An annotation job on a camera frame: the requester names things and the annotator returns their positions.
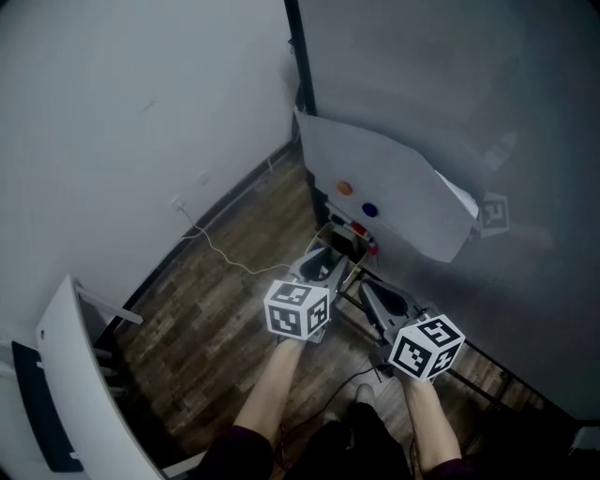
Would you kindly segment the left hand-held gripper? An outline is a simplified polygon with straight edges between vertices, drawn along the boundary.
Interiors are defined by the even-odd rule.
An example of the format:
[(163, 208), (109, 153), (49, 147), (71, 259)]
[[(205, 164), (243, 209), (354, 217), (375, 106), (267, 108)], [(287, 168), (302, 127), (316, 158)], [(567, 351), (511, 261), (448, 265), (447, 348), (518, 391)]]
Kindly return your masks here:
[(263, 299), (266, 327), (281, 338), (320, 343), (331, 320), (331, 304), (344, 282), (350, 259), (338, 257), (323, 281), (318, 280), (331, 258), (330, 247), (317, 247), (297, 259), (289, 276), (275, 280)]

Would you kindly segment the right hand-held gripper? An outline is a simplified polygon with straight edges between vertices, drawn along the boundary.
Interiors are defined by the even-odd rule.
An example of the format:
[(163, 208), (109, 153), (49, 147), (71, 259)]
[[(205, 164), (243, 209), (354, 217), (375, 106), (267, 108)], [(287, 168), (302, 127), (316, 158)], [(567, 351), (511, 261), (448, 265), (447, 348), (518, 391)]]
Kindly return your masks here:
[[(423, 312), (410, 294), (390, 283), (362, 280), (358, 293), (369, 322), (376, 327), (401, 327), (403, 316)], [(390, 331), (384, 339), (388, 343), (376, 350), (380, 361), (424, 382), (452, 366), (465, 336), (446, 315), (426, 314)]]

